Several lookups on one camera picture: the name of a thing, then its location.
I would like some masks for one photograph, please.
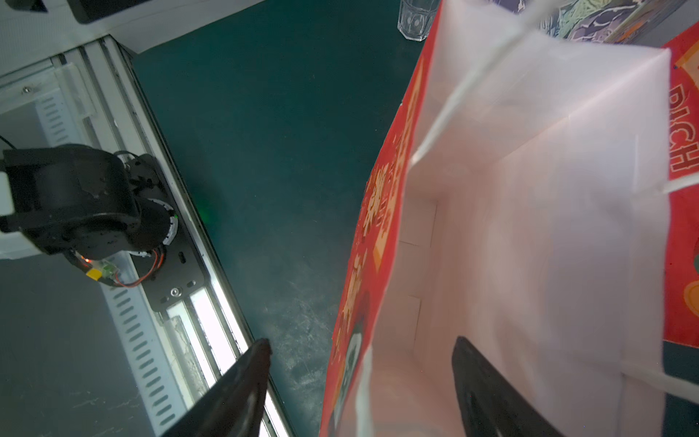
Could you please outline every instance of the black mounting plate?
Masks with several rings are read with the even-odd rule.
[[[192,235],[182,222],[180,210],[173,198],[170,187],[165,183],[165,176],[158,161],[151,155],[141,155],[126,162],[129,182],[137,197],[158,199],[166,202],[178,216],[178,230],[170,245],[165,246],[165,260],[162,267],[141,285],[151,309],[155,312],[165,311],[169,306],[189,296],[191,293],[209,284],[209,275],[204,267],[199,251],[196,250]],[[153,265],[151,257],[131,258],[139,276],[143,276]]]

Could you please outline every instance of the dark green table surface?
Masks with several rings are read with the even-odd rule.
[[[134,60],[302,437],[364,185],[422,47],[397,17],[398,0],[267,0]]]

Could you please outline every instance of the yellow connector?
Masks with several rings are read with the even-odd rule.
[[[91,268],[90,270],[87,271],[85,274],[88,278],[94,279],[94,280],[99,280],[99,278],[102,277],[102,272],[97,270],[96,268]]]

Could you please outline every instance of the orange wire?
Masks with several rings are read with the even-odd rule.
[[[155,256],[155,260],[153,261],[153,265],[151,266],[150,270],[143,277],[139,278],[136,282],[133,282],[131,284],[122,284],[122,282],[119,280],[119,273],[114,275],[114,282],[116,282],[117,284],[121,285],[122,287],[126,287],[126,288],[137,287],[139,284],[142,283],[142,281],[144,279],[146,279],[148,276],[150,276],[150,274],[153,273],[153,271],[156,269],[155,266],[156,266],[156,264],[158,264],[160,257],[158,256],[158,252],[156,250],[153,250],[153,255]]]

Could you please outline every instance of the clear glass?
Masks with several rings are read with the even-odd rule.
[[[401,0],[398,30],[406,39],[422,41],[430,33],[440,0]]]

